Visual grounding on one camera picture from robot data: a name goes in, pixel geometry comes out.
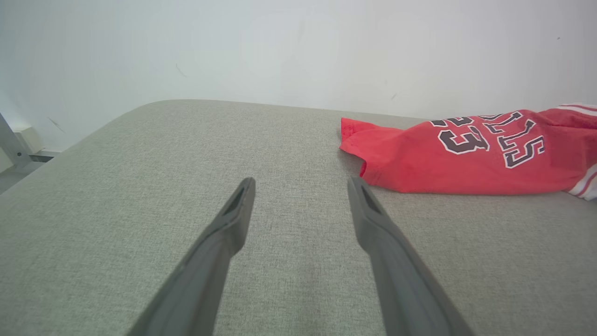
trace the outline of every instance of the gray fabric surface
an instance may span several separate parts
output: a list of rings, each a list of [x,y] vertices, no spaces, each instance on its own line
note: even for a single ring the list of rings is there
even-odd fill
[[[0,173],[0,194],[17,184],[17,182],[25,178],[25,176],[27,176],[27,174],[17,172]]]
[[[383,335],[353,232],[340,117],[171,100],[133,110],[0,195],[0,335],[121,335],[238,182],[257,180],[217,335]],[[597,328],[597,204],[373,188],[479,335]]]

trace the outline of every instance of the red jersey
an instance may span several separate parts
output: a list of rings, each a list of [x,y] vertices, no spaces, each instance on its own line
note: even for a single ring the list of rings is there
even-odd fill
[[[402,193],[597,197],[597,108],[426,121],[406,130],[342,118],[340,149],[361,177]]]

